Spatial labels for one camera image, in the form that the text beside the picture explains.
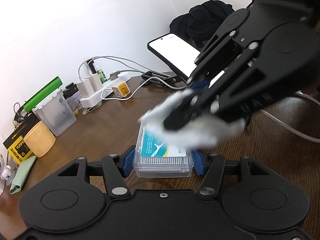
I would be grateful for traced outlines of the green cylindrical case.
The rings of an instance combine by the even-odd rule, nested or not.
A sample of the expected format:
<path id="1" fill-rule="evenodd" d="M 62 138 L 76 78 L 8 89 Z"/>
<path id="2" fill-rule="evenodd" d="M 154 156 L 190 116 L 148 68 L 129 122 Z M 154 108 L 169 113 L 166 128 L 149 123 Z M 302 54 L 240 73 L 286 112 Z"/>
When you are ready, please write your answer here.
<path id="1" fill-rule="evenodd" d="M 43 99 L 45 99 L 49 94 L 62 86 L 61 79 L 57 76 L 43 88 L 41 88 L 36 94 L 34 94 L 25 104 L 22 106 L 26 113 L 31 112 L 31 110 L 37 106 Z"/>

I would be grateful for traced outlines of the black yellow Yunmo box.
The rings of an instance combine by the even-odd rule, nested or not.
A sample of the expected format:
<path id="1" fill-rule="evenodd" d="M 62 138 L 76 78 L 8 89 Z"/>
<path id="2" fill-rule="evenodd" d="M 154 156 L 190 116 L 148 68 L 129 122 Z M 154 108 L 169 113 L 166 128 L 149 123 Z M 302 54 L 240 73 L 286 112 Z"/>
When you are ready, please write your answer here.
<path id="1" fill-rule="evenodd" d="M 24 142 L 24 137 L 38 122 L 40 122 L 38 117 L 34 113 L 30 113 L 24 122 L 3 142 L 7 152 L 18 165 L 27 160 L 33 153 Z"/>

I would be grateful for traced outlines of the clear plastic storage container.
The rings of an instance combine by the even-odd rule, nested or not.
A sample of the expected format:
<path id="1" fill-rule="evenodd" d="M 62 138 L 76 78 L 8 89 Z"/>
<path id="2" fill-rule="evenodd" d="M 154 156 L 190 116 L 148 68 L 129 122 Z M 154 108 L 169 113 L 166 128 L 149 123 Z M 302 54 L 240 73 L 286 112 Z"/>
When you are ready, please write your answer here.
<path id="1" fill-rule="evenodd" d="M 56 137 L 76 122 L 76 117 L 65 100 L 61 88 L 56 89 L 39 102 L 33 108 L 33 112 Z"/>

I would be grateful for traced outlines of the chair with black garment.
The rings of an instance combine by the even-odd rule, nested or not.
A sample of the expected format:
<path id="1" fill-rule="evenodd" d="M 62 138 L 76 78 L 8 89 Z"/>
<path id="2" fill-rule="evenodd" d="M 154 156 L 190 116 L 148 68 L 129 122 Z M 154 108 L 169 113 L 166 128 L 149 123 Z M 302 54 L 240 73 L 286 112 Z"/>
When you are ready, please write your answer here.
<path id="1" fill-rule="evenodd" d="M 209 0 L 173 19 L 169 29 L 171 33 L 201 50 L 233 12 L 232 5 L 219 0 Z"/>

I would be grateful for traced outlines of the white cotton wad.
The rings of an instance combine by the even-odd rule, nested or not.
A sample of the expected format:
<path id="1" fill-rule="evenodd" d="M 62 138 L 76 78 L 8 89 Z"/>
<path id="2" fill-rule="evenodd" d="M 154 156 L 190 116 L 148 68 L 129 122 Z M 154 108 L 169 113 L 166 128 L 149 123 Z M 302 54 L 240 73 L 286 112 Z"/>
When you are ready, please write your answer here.
<path id="1" fill-rule="evenodd" d="M 139 122 L 165 145 L 190 150 L 214 147 L 219 142 L 236 137 L 244 131 L 245 119 L 227 123 L 210 114 L 191 120 L 177 131 L 165 129 L 163 121 L 191 93 L 191 89 L 185 89 L 170 95 L 163 103 L 141 116 Z"/>

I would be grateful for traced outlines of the black phone stand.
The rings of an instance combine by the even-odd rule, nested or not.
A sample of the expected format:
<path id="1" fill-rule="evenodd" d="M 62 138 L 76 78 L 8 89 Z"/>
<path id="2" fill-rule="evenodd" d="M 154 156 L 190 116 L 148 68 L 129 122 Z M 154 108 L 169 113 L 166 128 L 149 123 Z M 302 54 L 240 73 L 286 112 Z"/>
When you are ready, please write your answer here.
<path id="1" fill-rule="evenodd" d="M 167 83 L 168 85 L 175 87 L 177 83 L 182 82 L 182 78 L 174 75 L 170 76 L 163 73 L 154 72 L 153 70 L 149 70 L 141 75 L 141 78 L 146 81 L 149 79 L 149 81 L 146 83 L 147 85 L 150 83 L 154 83 L 158 86 L 164 87 Z"/>

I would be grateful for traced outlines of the white charger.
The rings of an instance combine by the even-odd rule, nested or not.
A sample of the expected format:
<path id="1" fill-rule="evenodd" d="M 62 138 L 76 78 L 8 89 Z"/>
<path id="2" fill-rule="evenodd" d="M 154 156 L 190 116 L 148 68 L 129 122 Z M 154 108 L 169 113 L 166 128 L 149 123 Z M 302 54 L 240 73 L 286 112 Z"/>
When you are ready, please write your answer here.
<path id="1" fill-rule="evenodd" d="M 89 79 L 84 79 L 83 81 L 80 81 L 76 84 L 76 86 L 83 98 L 88 98 L 95 93 Z"/>
<path id="2" fill-rule="evenodd" d="M 94 73 L 88 77 L 93 89 L 95 92 L 101 90 L 103 88 L 103 84 L 101 83 L 100 77 L 98 73 Z"/>

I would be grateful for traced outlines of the white power strip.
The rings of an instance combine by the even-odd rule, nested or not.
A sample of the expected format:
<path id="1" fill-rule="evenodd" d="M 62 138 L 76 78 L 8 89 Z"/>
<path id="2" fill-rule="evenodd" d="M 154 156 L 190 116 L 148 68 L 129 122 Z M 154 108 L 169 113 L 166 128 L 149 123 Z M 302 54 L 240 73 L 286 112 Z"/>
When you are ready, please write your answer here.
<path id="1" fill-rule="evenodd" d="M 120 83 L 121 81 L 129 81 L 131 79 L 130 74 L 124 73 L 120 74 L 116 80 L 107 81 L 103 84 L 103 88 L 95 92 L 92 96 L 89 97 L 82 97 L 80 102 L 84 108 L 94 107 L 99 102 L 102 101 L 102 98 L 107 97 L 110 95 L 113 90 L 112 87 L 115 87 L 116 84 Z"/>

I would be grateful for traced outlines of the white charger right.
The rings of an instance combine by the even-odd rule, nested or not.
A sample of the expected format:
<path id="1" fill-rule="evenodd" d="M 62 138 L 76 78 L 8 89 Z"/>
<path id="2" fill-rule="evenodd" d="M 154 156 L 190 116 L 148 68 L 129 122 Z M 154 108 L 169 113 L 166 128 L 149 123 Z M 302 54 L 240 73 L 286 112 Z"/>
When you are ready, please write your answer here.
<path id="1" fill-rule="evenodd" d="M 98 73 L 94 73 L 88 77 L 93 89 L 95 92 L 101 90 L 103 88 L 103 84 L 101 83 L 100 77 Z"/>

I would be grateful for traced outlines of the yellow round cup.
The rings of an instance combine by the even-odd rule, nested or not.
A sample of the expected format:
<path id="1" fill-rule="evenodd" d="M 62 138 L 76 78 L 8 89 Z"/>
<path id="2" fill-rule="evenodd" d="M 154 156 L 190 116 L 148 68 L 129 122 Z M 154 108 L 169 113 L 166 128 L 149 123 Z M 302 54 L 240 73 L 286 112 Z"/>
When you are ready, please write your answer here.
<path id="1" fill-rule="evenodd" d="M 39 121 L 24 137 L 24 142 L 38 158 L 49 152 L 56 137 L 43 121 Z"/>

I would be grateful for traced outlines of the green folded cloth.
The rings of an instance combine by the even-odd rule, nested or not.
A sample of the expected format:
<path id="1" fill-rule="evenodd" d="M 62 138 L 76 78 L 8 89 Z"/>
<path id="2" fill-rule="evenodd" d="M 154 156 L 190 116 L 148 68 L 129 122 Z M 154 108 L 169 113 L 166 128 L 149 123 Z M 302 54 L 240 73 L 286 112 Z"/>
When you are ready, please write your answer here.
<path id="1" fill-rule="evenodd" d="M 34 155 L 21 163 L 21 165 L 17 169 L 14 179 L 12 180 L 11 187 L 9 190 L 10 194 L 19 193 L 22 190 L 25 181 L 29 175 L 29 172 L 31 171 L 31 168 L 35 163 L 36 158 L 37 157 Z"/>

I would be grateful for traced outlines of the white charger left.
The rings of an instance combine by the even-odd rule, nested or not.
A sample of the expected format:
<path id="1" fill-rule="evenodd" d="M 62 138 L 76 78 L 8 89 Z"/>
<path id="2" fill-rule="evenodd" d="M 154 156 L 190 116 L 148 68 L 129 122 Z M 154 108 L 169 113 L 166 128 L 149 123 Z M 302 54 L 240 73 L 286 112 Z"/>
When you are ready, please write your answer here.
<path id="1" fill-rule="evenodd" d="M 76 86 L 83 98 L 88 98 L 95 93 L 89 79 L 84 79 L 83 81 L 80 81 L 76 84 Z"/>

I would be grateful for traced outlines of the clear dental floss pick box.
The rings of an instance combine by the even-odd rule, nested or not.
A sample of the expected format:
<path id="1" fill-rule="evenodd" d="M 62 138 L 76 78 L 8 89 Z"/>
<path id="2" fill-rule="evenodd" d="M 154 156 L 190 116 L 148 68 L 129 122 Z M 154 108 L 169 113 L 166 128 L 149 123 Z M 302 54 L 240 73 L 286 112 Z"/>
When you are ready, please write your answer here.
<path id="1" fill-rule="evenodd" d="M 189 150 L 164 144 L 142 123 L 132 166 L 140 178 L 187 178 L 192 173 L 194 159 Z"/>

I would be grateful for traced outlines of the smartphone with white screen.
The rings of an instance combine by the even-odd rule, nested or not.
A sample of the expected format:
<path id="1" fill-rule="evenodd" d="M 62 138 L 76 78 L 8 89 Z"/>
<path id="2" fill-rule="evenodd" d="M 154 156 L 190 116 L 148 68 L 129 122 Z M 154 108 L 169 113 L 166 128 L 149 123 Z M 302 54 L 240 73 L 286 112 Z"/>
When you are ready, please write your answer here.
<path id="1" fill-rule="evenodd" d="M 148 42 L 147 48 L 184 81 L 196 68 L 195 60 L 200 54 L 200 51 L 172 33 Z"/>

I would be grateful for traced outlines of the white astronaut figurine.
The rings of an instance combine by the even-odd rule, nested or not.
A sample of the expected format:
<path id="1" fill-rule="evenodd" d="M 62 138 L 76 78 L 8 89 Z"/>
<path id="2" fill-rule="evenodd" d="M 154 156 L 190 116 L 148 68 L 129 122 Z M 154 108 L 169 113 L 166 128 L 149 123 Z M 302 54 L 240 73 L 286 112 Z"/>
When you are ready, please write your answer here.
<path id="1" fill-rule="evenodd" d="M 5 164 L 4 158 L 1 155 L 1 180 L 5 181 L 5 184 L 9 186 L 12 182 L 12 170 L 9 165 Z"/>

